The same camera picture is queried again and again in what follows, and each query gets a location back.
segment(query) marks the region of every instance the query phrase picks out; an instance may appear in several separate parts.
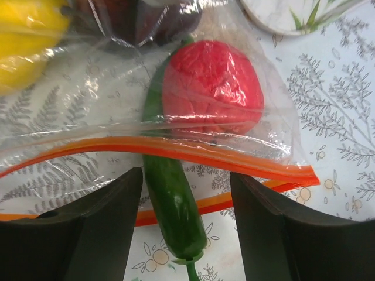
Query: dark vegetable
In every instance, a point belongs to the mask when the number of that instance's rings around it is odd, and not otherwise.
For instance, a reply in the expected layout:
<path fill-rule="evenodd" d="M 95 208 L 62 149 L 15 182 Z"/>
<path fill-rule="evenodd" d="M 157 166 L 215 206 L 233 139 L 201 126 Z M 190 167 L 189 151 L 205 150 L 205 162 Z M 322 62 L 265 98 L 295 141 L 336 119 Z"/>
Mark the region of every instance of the dark vegetable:
<path fill-rule="evenodd" d="M 151 81 L 143 121 L 163 120 L 161 89 L 169 59 Z M 190 281 L 199 281 L 194 263 L 203 255 L 207 236 L 181 162 L 151 155 L 143 155 L 143 161 L 149 196 L 165 242 L 179 259 L 176 263 L 186 264 Z"/>
<path fill-rule="evenodd" d="M 77 9 L 97 25 L 82 19 L 79 31 L 94 28 L 118 44 L 133 46 L 181 39 L 196 29 L 202 16 L 199 6 L 188 2 L 167 7 L 150 6 L 142 0 L 77 0 Z"/>

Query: green pepper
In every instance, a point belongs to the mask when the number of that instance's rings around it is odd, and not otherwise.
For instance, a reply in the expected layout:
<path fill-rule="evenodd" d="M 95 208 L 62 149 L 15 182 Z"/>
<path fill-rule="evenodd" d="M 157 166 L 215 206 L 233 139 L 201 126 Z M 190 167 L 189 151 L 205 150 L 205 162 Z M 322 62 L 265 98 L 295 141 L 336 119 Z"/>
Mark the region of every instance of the green pepper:
<path fill-rule="evenodd" d="M 163 121 L 162 82 L 171 56 L 173 54 L 157 69 L 151 81 L 144 122 Z M 151 203 L 168 249 L 179 259 L 176 263 L 187 266 L 190 281 L 199 281 L 194 263 L 203 255 L 207 236 L 182 164 L 175 159 L 152 155 L 143 155 L 143 162 Z"/>

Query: ziplock bag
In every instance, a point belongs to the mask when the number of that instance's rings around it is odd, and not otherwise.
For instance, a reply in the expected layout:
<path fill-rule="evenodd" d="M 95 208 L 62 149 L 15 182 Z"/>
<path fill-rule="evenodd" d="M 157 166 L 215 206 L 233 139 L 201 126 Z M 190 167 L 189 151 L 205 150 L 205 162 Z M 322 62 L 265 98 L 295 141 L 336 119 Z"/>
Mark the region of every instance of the ziplock bag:
<path fill-rule="evenodd" d="M 2 34 L 18 36 L 0 53 L 2 71 L 37 74 L 27 66 L 38 64 L 42 74 L 32 84 L 15 80 L 22 91 L 4 86 L 0 176 L 17 171 L 4 186 L 23 174 L 26 183 L 2 202 L 25 193 L 66 204 L 116 178 L 114 166 L 139 166 L 141 154 L 249 174 L 280 192 L 319 183 L 288 91 L 235 2 L 3 2 Z M 21 2 L 28 8 L 14 9 Z M 43 22 L 51 13 L 60 22 Z M 25 38 L 38 43 L 17 49 Z M 151 91 L 154 106 L 144 112 Z M 203 213 L 230 207 L 229 193 L 202 190 Z M 155 221 L 149 211 L 141 218 Z"/>

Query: table surface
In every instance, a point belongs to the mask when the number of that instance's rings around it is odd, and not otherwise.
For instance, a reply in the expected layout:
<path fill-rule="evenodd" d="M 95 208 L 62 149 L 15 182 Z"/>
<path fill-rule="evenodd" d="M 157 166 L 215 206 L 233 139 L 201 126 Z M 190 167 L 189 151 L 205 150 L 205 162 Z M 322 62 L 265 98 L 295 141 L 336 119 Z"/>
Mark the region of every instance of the table surface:
<path fill-rule="evenodd" d="M 253 27 L 298 107 L 302 146 L 321 180 L 320 186 L 285 195 L 351 220 L 375 217 L 374 15 L 373 0 L 303 37 L 270 35 Z M 306 87 L 314 90 L 308 94 Z M 115 153 L 106 155 L 108 164 L 122 165 Z M 194 164 L 185 168 L 188 177 L 199 178 L 199 185 L 211 186 L 215 194 L 229 191 L 227 171 Z M 59 188 L 47 192 L 58 193 Z M 193 186 L 197 197 L 201 190 Z M 38 198 L 22 196 L 21 191 L 4 188 L 0 208 L 17 211 L 19 206 L 20 210 L 29 208 L 30 213 L 46 208 L 43 204 L 48 202 L 41 204 Z M 209 244 L 196 264 L 202 280 L 245 281 L 233 210 L 204 215 L 203 221 Z M 136 228 L 124 280 L 187 281 L 185 267 L 172 260 L 157 225 Z"/>

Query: white plate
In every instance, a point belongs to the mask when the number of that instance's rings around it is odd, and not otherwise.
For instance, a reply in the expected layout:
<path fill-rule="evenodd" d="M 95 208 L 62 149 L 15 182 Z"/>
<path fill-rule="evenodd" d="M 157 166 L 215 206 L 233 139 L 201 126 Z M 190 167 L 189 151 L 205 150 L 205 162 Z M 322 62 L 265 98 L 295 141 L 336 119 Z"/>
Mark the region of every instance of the white plate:
<path fill-rule="evenodd" d="M 333 22 L 369 0 L 240 0 L 260 28 L 280 35 L 304 35 Z"/>

